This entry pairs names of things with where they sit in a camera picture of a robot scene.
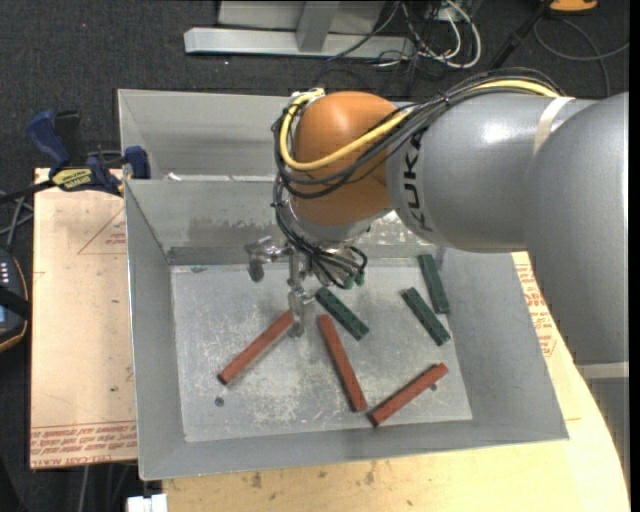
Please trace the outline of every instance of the black device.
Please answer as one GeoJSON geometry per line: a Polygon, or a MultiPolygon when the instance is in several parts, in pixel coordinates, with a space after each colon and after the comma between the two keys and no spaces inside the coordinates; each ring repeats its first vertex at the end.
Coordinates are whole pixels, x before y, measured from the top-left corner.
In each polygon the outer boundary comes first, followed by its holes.
{"type": "Polygon", "coordinates": [[[12,254],[0,248],[0,352],[22,339],[30,315],[22,270],[12,254]]]}

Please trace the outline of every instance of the cable bundle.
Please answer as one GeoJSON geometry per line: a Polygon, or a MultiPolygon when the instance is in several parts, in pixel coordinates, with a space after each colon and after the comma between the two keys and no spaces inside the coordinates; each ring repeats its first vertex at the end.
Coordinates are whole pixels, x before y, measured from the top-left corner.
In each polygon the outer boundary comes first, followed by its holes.
{"type": "Polygon", "coordinates": [[[450,7],[454,11],[458,13],[458,15],[471,27],[471,33],[473,34],[473,48],[474,48],[474,56],[468,62],[457,63],[453,62],[452,59],[457,57],[462,50],[462,37],[460,35],[460,31],[456,26],[456,23],[451,19],[451,16],[448,12],[445,12],[446,16],[449,18],[449,24],[451,25],[451,29],[456,36],[456,47],[453,50],[447,50],[442,53],[434,52],[431,47],[427,44],[427,42],[422,38],[422,36],[418,33],[413,22],[411,21],[411,16],[409,14],[409,9],[407,7],[406,2],[402,2],[402,13],[404,14],[404,18],[407,24],[407,28],[411,34],[414,44],[416,45],[415,55],[419,57],[424,57],[427,59],[432,59],[437,62],[444,64],[448,68],[453,69],[468,69],[475,66],[480,57],[482,56],[482,40],[480,39],[480,33],[476,28],[475,24],[471,21],[470,16],[463,11],[455,2],[445,0],[443,2],[446,6],[450,7]]]}
{"type": "Polygon", "coordinates": [[[354,141],[312,162],[297,161],[291,141],[295,123],[302,115],[304,107],[319,100],[324,95],[324,91],[312,89],[296,95],[272,126],[274,156],[278,168],[273,188],[273,206],[278,226],[289,243],[305,254],[311,266],[315,266],[330,282],[339,288],[350,288],[353,280],[358,282],[362,279],[367,264],[364,253],[352,246],[345,247],[354,259],[355,256],[359,257],[360,263],[355,263],[349,258],[336,254],[334,250],[325,250],[312,245],[294,233],[282,218],[282,208],[285,207],[284,190],[286,189],[291,196],[308,200],[331,194],[340,187],[360,181],[404,147],[404,144],[416,133],[427,130],[451,106],[483,94],[498,92],[517,92],[548,97],[562,95],[559,88],[548,77],[533,70],[514,69],[481,73],[424,102],[399,107],[354,141]],[[330,165],[364,146],[367,146],[366,151],[353,164],[327,176],[313,177],[314,170],[330,165]],[[352,179],[358,169],[385,150],[387,154],[380,163],[363,175],[352,179]],[[302,192],[296,185],[316,186],[319,190],[302,192]],[[338,279],[336,270],[346,272],[349,277],[346,280],[338,279]]]}

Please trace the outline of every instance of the red stick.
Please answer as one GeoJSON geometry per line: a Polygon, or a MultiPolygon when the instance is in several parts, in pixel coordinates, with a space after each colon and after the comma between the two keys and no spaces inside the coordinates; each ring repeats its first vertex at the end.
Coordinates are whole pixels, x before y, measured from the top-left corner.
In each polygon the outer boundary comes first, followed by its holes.
{"type": "Polygon", "coordinates": [[[271,345],[292,322],[291,311],[287,310],[218,374],[218,380],[227,385],[231,379],[271,345]]]}
{"type": "Polygon", "coordinates": [[[367,408],[367,400],[358,383],[347,353],[340,342],[340,337],[329,315],[318,316],[318,327],[322,332],[327,349],[331,354],[333,366],[340,377],[340,382],[347,395],[347,400],[353,411],[363,411],[367,408]]]}
{"type": "Polygon", "coordinates": [[[379,406],[377,406],[374,411],[369,414],[369,420],[371,420],[371,423],[373,423],[374,427],[377,427],[383,421],[389,419],[390,416],[392,416],[409,402],[411,402],[411,400],[417,397],[420,393],[433,386],[448,372],[449,369],[445,366],[445,364],[440,363],[435,368],[421,373],[409,384],[404,386],[399,391],[396,391],[393,395],[391,395],[379,406]]]}

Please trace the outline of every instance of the black carpet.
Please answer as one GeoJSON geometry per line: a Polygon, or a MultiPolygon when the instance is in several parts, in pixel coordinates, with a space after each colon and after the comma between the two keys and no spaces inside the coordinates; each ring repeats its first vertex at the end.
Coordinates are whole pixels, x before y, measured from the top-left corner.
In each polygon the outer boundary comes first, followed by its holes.
{"type": "MultiPolygon", "coordinates": [[[[252,56],[186,56],[183,34],[214,22],[214,2],[3,0],[0,3],[0,189],[30,184],[32,170],[48,166],[25,135],[29,120],[49,108],[80,110],[88,148],[119,147],[115,102],[119,88],[289,95],[317,85],[358,88],[390,99],[423,98],[487,68],[511,31],[537,5],[536,0],[475,0],[475,22],[483,57],[472,70],[444,72],[438,65],[405,73],[374,70],[353,61],[327,64],[321,59],[252,56]]],[[[594,12],[569,19],[583,29],[602,53],[629,40],[629,0],[601,0],[594,12]]],[[[559,19],[541,22],[540,35],[572,55],[592,55],[584,36],[559,19]]],[[[388,32],[403,32],[400,17],[388,32]]],[[[605,60],[608,94],[629,89],[628,49],[605,60]]],[[[602,98],[607,94],[599,61],[574,62],[552,55],[533,33],[504,67],[523,66],[548,74],[566,94],[602,98]]],[[[0,206],[0,228],[12,208],[0,206]]],[[[27,278],[31,274],[31,226],[21,227],[13,252],[27,278]]],[[[0,459],[26,510],[77,510],[83,468],[31,472],[27,461],[29,426],[29,336],[0,354],[0,459]]],[[[107,510],[108,495],[144,491],[135,468],[91,469],[85,510],[107,510]]],[[[0,511],[15,510],[0,482],[0,511]]]]}

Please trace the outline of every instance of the cardboard sheet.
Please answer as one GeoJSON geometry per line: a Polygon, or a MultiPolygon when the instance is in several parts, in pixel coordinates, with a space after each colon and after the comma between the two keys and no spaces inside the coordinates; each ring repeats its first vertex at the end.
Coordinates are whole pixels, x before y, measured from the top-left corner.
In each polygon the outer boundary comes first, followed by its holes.
{"type": "Polygon", "coordinates": [[[51,189],[34,219],[30,467],[133,460],[124,202],[51,189]]]}

